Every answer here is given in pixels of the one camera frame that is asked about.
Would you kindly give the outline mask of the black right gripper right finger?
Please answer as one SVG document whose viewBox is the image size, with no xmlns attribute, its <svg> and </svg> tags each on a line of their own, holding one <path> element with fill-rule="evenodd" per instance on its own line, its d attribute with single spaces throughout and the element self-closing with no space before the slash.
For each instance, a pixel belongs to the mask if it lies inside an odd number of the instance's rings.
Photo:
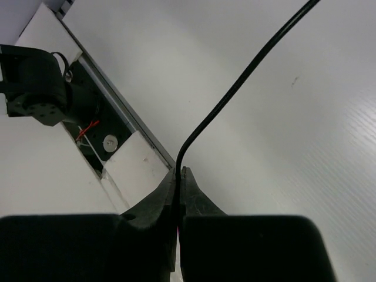
<svg viewBox="0 0 376 282">
<path fill-rule="evenodd" d="M 180 266 L 184 281 L 334 281 L 323 238 L 308 218 L 230 216 L 198 187 L 180 181 Z"/>
</svg>

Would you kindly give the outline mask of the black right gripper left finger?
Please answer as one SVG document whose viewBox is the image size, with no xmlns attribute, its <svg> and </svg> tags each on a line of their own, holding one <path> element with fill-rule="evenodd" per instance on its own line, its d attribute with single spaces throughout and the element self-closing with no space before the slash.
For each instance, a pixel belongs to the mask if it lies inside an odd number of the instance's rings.
<svg viewBox="0 0 376 282">
<path fill-rule="evenodd" d="M 122 214 L 1 218 L 2 281 L 169 281 L 175 270 L 175 178 Z"/>
</svg>

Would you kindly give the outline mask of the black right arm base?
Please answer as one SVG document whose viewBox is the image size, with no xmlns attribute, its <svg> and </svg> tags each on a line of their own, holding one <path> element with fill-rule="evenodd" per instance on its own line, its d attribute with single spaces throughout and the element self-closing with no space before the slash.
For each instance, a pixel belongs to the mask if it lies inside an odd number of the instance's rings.
<svg viewBox="0 0 376 282">
<path fill-rule="evenodd" d="M 105 162 L 132 135 L 132 130 L 106 99 L 87 67 L 78 61 L 69 64 L 59 52 L 55 55 L 62 59 L 70 98 L 69 110 L 62 123 L 92 169 L 101 176 Z"/>
</svg>

